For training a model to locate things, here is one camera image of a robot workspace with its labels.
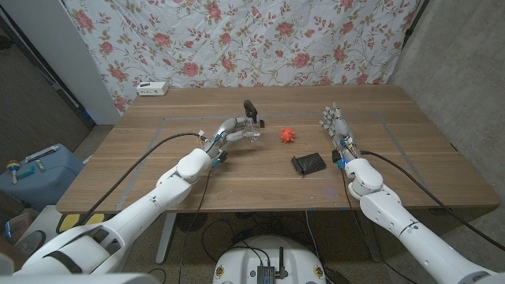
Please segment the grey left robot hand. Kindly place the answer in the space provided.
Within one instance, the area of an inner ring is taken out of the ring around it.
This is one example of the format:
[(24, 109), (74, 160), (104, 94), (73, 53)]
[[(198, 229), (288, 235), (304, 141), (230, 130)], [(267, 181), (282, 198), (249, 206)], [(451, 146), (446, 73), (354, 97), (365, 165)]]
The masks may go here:
[(255, 141), (260, 136), (260, 130), (265, 126), (259, 118), (236, 117), (224, 121), (214, 133), (214, 136), (204, 142), (203, 150), (213, 159), (225, 144), (248, 138)]

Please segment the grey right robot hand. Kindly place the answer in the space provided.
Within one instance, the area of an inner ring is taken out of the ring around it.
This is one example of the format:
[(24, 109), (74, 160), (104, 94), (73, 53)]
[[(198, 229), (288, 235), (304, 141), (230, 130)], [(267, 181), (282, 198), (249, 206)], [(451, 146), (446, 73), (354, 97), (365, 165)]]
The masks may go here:
[(333, 103), (332, 107), (325, 107), (320, 125), (327, 132), (335, 150), (345, 162), (361, 157), (360, 150), (354, 143), (354, 134), (343, 118), (341, 108), (337, 103)]

